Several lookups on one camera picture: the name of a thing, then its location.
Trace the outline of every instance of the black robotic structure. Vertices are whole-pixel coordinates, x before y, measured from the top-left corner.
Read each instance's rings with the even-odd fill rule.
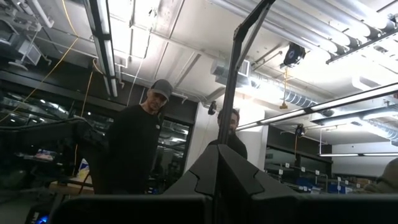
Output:
[[[275,0],[262,0],[237,28],[229,67],[219,141],[226,143],[239,66]],[[241,55],[242,42],[257,21]],[[101,192],[106,140],[84,119],[27,128],[0,128],[0,148],[73,138]],[[301,195],[269,177],[228,146],[209,146],[163,195],[94,195],[67,200],[50,223],[387,223],[396,219],[396,195]]]

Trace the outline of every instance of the man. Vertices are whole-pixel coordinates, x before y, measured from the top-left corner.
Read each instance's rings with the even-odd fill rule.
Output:
[[[141,105],[128,107],[109,127],[109,160],[105,176],[109,194],[143,194],[155,159],[160,133],[159,111],[173,87],[157,80]]]
[[[368,184],[354,194],[398,194],[398,158],[390,161],[376,184]]]
[[[223,110],[220,111],[217,117],[218,126],[221,124],[221,115],[223,114]],[[248,151],[246,150],[246,146],[236,135],[236,128],[239,126],[239,113],[236,109],[232,109],[231,121],[229,121],[229,137],[227,146],[229,146],[232,150],[237,152],[243,158],[248,159]],[[209,145],[217,145],[218,140],[214,140],[209,143]]]

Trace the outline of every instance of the desk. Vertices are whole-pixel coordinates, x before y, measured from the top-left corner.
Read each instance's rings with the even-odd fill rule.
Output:
[[[83,183],[83,180],[77,177],[71,178],[70,180]],[[92,184],[91,176],[87,178],[86,184]],[[50,184],[49,189],[55,191],[58,194],[78,195],[81,189],[81,185],[59,184],[57,181],[54,181]],[[84,186],[83,190],[81,191],[81,194],[94,194],[94,188]]]

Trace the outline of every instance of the gray baseball cap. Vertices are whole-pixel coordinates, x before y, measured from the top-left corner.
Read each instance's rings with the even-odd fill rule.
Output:
[[[154,93],[159,93],[166,97],[167,101],[173,92],[173,86],[167,80],[157,80],[152,86],[151,90]]]

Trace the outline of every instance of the black shirt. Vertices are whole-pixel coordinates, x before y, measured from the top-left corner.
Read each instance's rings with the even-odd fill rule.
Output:
[[[217,145],[217,144],[218,144],[218,140],[214,140],[209,143],[209,146]],[[248,151],[246,150],[246,146],[235,134],[232,134],[229,136],[227,146],[230,147],[235,152],[237,152],[243,158],[248,159]]]
[[[106,135],[111,181],[129,188],[143,188],[152,169],[159,133],[158,116],[147,113],[141,105],[122,110]]]

